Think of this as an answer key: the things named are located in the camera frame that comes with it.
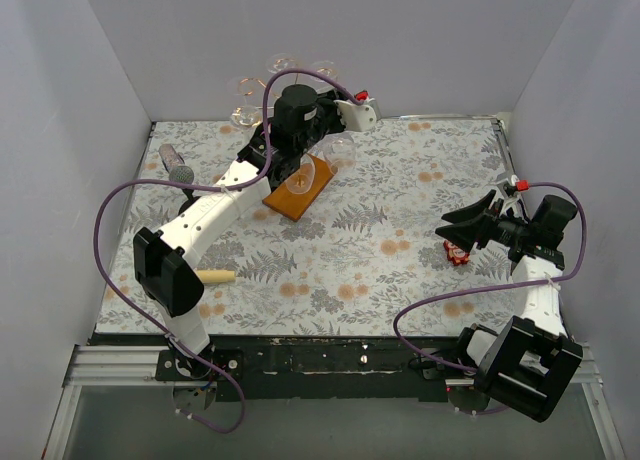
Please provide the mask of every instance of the orange wooden board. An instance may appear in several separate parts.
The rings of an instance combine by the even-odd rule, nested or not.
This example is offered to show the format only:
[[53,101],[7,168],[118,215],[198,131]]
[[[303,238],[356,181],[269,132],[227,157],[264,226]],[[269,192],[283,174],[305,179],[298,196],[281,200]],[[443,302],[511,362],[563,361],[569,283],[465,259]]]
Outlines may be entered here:
[[300,220],[307,208],[313,203],[320,192],[327,186],[333,178],[327,162],[320,160],[313,155],[309,155],[316,167],[316,174],[313,178],[311,189],[307,193],[291,193],[283,183],[276,190],[265,198],[262,203],[276,212],[284,215],[290,220],[297,222]]

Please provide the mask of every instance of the white enclosure wall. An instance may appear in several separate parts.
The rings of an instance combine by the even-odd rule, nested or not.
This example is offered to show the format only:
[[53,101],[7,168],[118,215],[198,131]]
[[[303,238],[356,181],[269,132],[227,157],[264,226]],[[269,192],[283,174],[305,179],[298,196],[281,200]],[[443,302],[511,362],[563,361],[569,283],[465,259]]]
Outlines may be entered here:
[[[628,458],[640,458],[639,110],[640,0],[576,0],[510,132],[523,177],[561,182],[584,202],[588,251],[580,275],[562,287],[565,313],[593,346]],[[562,246],[574,252],[569,265],[578,228],[570,233]]]
[[0,458],[33,460],[99,307],[96,210],[133,176],[149,120],[86,0],[0,0],[0,24]]
[[152,120],[226,118],[227,81],[333,60],[386,115],[510,111],[573,0],[89,0]]

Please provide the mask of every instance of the gray microphone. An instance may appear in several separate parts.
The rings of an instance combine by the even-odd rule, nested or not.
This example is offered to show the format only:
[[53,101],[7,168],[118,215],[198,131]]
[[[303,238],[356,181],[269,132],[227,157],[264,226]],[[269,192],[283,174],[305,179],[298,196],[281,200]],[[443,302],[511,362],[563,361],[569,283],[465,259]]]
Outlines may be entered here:
[[165,170],[169,173],[169,180],[178,183],[191,184],[195,180],[195,174],[191,167],[185,165],[182,157],[173,148],[173,145],[165,143],[158,150]]

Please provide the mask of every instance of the floral tablecloth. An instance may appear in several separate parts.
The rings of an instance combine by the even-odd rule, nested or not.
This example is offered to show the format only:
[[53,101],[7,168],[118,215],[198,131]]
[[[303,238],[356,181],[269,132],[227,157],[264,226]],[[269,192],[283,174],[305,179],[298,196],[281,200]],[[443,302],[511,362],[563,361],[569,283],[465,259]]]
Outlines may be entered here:
[[[506,283],[510,262],[496,244],[454,267],[433,232],[440,216],[483,197],[505,172],[489,120],[394,119],[366,133],[353,169],[341,172],[302,219],[292,221],[257,204],[209,248],[199,268],[229,269],[237,281],[207,286],[199,304],[210,334],[393,335],[393,317],[425,297],[479,285]],[[156,124],[142,178],[167,177],[158,156],[173,144],[211,184],[244,145],[226,122]],[[136,187],[111,276],[156,318],[134,279],[132,238],[177,215],[180,191]],[[409,314],[410,335],[458,335],[481,322],[498,327],[513,314],[510,292],[463,297]],[[99,333],[155,333],[157,329],[107,289]]]

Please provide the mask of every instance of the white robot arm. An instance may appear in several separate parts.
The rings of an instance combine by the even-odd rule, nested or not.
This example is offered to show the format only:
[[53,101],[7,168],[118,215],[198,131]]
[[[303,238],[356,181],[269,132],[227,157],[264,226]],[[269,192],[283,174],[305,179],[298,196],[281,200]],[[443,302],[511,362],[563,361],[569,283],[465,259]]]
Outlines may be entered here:
[[582,348],[567,336],[560,315],[559,286],[564,270],[557,250],[563,230],[577,207],[547,195],[529,220],[515,215],[513,198],[528,184],[517,178],[503,185],[505,199],[493,202],[495,191],[474,205],[445,214],[450,225],[436,233],[462,250],[484,248],[490,240],[509,247],[516,267],[514,284],[545,281],[516,290],[516,315],[501,332],[482,325],[465,328],[458,339],[458,355],[477,369],[476,390],[542,422],[551,414],[582,360]]
[[193,269],[233,222],[299,168],[300,157],[308,148],[326,134],[373,128],[380,118],[377,103],[366,92],[358,95],[362,105],[341,98],[336,91],[318,95],[306,85],[287,87],[270,119],[272,163],[263,178],[242,190],[226,190],[254,180],[263,168],[265,143],[260,125],[216,183],[222,192],[198,198],[155,233],[143,228],[134,237],[136,279],[155,301],[167,328],[192,352],[198,354],[209,345],[197,308],[204,287]]

